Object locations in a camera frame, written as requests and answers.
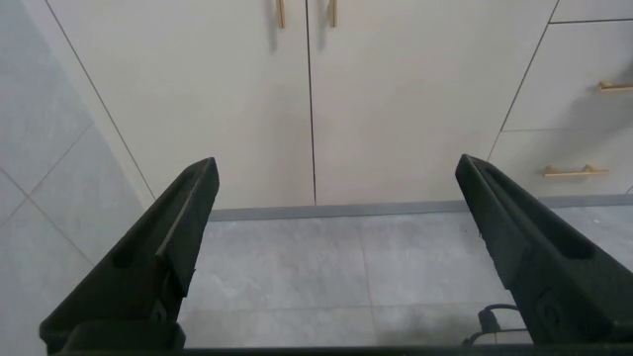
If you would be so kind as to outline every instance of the gray baseboard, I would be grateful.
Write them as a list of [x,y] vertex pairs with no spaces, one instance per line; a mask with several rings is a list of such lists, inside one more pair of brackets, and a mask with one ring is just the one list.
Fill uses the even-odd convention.
[[[633,205],[633,194],[546,197],[541,198],[540,200],[549,208]],[[346,206],[225,209],[212,211],[209,216],[209,221],[227,222],[243,220],[363,217],[467,211],[468,207],[466,206],[466,202],[463,200],[395,204],[358,204]]]

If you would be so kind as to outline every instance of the wall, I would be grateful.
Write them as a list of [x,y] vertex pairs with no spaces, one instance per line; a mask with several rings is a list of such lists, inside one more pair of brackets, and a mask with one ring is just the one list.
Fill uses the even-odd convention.
[[0,349],[45,354],[40,322],[142,213],[20,0],[0,1]]

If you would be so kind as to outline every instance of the gold handle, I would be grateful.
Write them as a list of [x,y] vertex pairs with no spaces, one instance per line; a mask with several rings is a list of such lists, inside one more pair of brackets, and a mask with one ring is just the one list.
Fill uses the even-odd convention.
[[543,171],[543,177],[575,177],[575,176],[591,176],[591,175],[607,175],[608,169],[596,169],[590,164],[586,164],[580,171],[560,171],[551,165],[545,167]]
[[602,80],[600,81],[600,84],[598,84],[597,90],[599,90],[600,93],[620,93],[625,91],[633,91],[633,85],[613,85],[613,83],[608,80]]
[[277,26],[280,29],[286,28],[286,9],[284,9],[284,0],[277,0]]
[[332,28],[336,27],[336,22],[338,21],[336,5],[336,0],[329,0],[329,26]]

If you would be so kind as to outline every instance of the kitchen cabinet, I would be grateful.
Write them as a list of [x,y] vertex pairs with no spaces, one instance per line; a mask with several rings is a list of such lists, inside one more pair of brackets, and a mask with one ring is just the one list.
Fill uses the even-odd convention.
[[49,4],[154,195],[214,156],[215,208],[314,204],[305,1]]
[[[632,126],[631,44],[633,21],[550,25],[503,130]],[[620,87],[600,91],[603,81]]]
[[633,128],[504,132],[490,163],[537,197],[625,194],[633,184],[631,142]]
[[[633,21],[561,0],[548,27],[556,3],[49,0],[153,194],[214,156],[217,209],[462,199],[463,153],[626,192],[632,94],[596,88],[633,83]],[[587,164],[610,174],[542,177]]]
[[631,0],[560,0],[552,22],[633,19]]
[[316,203],[462,199],[555,3],[309,1]]

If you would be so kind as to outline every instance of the black plastic part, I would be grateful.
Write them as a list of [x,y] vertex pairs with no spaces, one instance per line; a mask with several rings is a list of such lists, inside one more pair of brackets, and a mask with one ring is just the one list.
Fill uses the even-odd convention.
[[[220,180],[213,158],[186,168],[125,236],[94,267],[70,295],[40,325],[40,338],[48,353],[66,345],[75,327],[86,322],[119,324],[175,322],[187,295],[203,231],[211,213]],[[146,324],[139,333],[161,330]],[[80,329],[79,335],[94,335]],[[105,339],[116,339],[104,333]],[[155,339],[157,345],[163,340]],[[73,339],[70,345],[101,345]],[[110,345],[120,349],[117,344]]]
[[456,176],[535,346],[183,350],[176,318],[219,188],[213,158],[176,179],[40,336],[59,355],[632,355],[633,274],[487,162],[464,155]]
[[491,164],[457,181],[535,344],[633,340],[633,274]]
[[182,350],[185,333],[175,321],[87,321],[77,325],[62,351],[164,351]]

